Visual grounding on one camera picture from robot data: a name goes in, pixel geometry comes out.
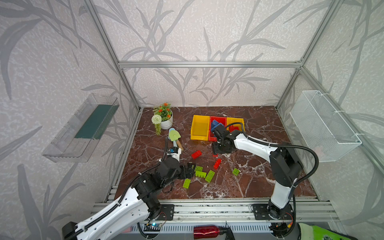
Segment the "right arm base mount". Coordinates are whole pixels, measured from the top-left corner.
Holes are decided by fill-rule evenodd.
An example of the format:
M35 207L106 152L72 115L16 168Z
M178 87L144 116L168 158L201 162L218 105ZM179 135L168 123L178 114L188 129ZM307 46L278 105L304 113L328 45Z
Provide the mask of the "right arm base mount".
M279 221L293 219L295 211L290 202L282 209L276 207L269 201L267 204L252 204L251 211L255 220Z

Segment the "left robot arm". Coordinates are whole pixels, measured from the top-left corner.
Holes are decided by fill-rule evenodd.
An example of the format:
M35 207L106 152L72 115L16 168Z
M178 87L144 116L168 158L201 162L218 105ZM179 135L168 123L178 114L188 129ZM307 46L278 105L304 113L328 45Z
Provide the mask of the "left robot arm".
M111 240L127 228L159 216L158 195L175 180L185 180L195 173L195 164L168 157L139 173L120 197L97 214L62 228L65 240Z

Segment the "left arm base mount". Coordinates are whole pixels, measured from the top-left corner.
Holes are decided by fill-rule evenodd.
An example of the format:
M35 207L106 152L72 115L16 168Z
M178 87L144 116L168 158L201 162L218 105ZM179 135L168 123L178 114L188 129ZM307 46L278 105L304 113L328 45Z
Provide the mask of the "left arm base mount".
M151 220L156 221L172 221L175 213L175 205L161 204L160 209L154 213Z

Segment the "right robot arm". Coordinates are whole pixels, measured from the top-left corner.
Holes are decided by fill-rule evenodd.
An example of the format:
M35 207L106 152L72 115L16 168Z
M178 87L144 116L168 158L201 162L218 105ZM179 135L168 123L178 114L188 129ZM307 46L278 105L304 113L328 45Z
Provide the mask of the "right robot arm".
M298 145L274 144L251 137L240 122L224 126L214 121L211 124L211 132L217 138L217 141L212 143L215 154L231 154L242 150L261 157L270 164L276 181L269 200L268 209L271 214L277 214L286 208L293 198L295 188L311 177L320 164L314 150ZM310 153L315 160L312 170L303 177L300 177L303 165L296 154L296 149Z

